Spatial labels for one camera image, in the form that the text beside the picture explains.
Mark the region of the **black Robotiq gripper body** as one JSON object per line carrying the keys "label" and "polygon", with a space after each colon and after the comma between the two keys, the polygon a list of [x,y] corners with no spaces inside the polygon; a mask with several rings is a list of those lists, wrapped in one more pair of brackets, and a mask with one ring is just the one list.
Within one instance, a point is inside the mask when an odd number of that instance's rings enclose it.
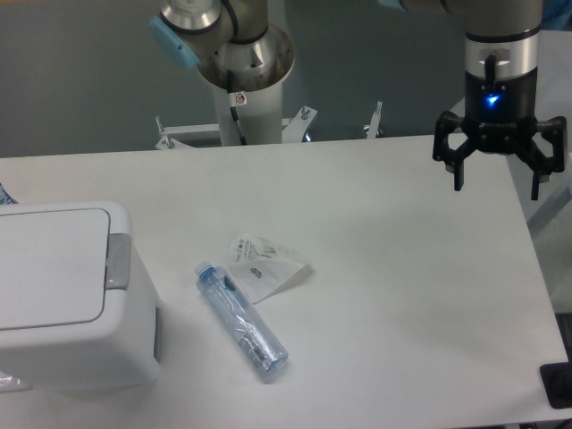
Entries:
{"label": "black Robotiq gripper body", "polygon": [[530,151],[535,133],[534,109],[538,71],[515,79],[485,80],[465,76],[465,117],[462,130],[467,141],[481,152],[514,155]]}

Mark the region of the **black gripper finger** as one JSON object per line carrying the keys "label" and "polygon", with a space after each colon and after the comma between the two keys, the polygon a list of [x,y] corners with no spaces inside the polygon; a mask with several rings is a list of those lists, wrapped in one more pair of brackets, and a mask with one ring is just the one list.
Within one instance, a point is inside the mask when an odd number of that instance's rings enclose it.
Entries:
{"label": "black gripper finger", "polygon": [[433,135],[433,160],[443,162],[445,170],[453,175],[454,190],[461,191],[464,186],[464,162],[475,152],[474,142],[470,138],[456,149],[451,148],[449,136],[461,129],[464,117],[451,111],[443,112],[435,124]]}
{"label": "black gripper finger", "polygon": [[517,157],[532,172],[532,200],[539,198],[542,183],[550,180],[553,173],[566,170],[567,119],[555,116],[546,121],[535,117],[523,121],[520,133],[523,140],[518,144]]}

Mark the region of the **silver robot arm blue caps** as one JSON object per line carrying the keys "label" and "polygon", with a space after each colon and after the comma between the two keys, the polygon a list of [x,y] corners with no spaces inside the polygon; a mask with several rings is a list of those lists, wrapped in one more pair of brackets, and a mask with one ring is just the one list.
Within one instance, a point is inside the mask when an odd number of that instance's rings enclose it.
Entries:
{"label": "silver robot arm blue caps", "polygon": [[[539,1],[398,1],[405,10],[462,13],[465,27],[465,113],[444,112],[435,124],[433,158],[464,184],[474,152],[517,156],[532,173],[531,195],[568,159],[567,121],[535,116]],[[268,20],[264,1],[164,1],[150,20],[163,52],[183,69],[198,68],[230,100],[233,128],[243,130],[240,106],[250,92],[289,73],[289,37]]]}

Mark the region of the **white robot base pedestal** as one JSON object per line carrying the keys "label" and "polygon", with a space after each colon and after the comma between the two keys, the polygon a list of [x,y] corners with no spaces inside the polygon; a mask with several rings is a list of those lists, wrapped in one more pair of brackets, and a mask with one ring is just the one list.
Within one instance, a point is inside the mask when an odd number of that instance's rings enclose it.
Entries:
{"label": "white robot base pedestal", "polygon": [[212,90],[218,136],[224,147],[309,142],[318,111],[302,106],[282,115],[282,89],[294,66],[288,35],[271,24],[248,43],[227,42],[199,58],[190,43],[155,17],[150,26],[158,45],[183,69],[196,68]]}

